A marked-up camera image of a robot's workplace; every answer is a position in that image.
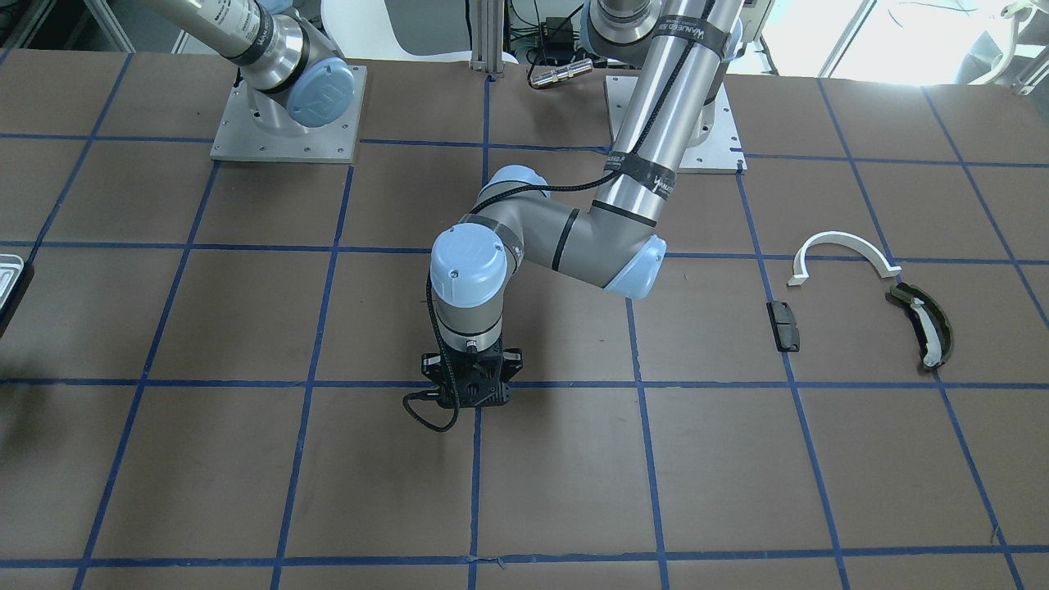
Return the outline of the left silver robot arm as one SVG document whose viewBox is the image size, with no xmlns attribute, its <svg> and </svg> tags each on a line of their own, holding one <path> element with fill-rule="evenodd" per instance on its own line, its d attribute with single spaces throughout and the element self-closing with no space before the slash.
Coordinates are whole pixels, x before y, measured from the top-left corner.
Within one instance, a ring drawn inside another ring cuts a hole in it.
<svg viewBox="0 0 1049 590">
<path fill-rule="evenodd" d="M 504 298 L 524 264 L 640 299 L 666 251 L 656 224 L 685 152 L 700 141 L 732 52 L 742 1 L 588 1 L 588 52 L 639 68 L 596 180 L 556 186 L 524 166 L 488 180 L 430 251 L 427 303 L 438 350 L 422 372 L 434 387 L 412 400 L 442 408 L 502 406 L 520 350 L 502 342 Z"/>
</svg>

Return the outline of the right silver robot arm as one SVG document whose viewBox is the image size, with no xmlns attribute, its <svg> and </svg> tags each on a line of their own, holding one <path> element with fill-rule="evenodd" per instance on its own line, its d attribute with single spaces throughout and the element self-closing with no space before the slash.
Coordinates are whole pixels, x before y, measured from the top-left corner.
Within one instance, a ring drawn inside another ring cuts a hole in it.
<svg viewBox="0 0 1049 590">
<path fill-rule="evenodd" d="M 291 1 L 147 1 L 183 31 L 235 64 L 247 85 L 296 122 L 322 127 L 356 92 L 351 65 Z"/>
</svg>

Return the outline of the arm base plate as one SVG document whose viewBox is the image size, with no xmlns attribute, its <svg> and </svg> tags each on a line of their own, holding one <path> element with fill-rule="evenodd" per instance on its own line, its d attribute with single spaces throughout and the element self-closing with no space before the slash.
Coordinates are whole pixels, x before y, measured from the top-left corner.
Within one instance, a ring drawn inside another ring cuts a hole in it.
<svg viewBox="0 0 1049 590">
<path fill-rule="evenodd" d="M 242 79 L 229 91 L 210 156 L 240 163 L 352 164 L 364 104 L 368 68 L 349 64 L 354 73 L 352 104 L 331 124 L 307 128 Z"/>
<path fill-rule="evenodd" d="M 611 136 L 618 135 L 625 118 L 626 106 L 636 85 L 636 77 L 608 75 L 606 77 L 606 101 Z M 726 87 L 720 86 L 715 100 L 705 106 L 693 128 L 678 172 L 681 173 L 738 173 L 748 168 L 738 128 L 735 123 Z"/>
</svg>

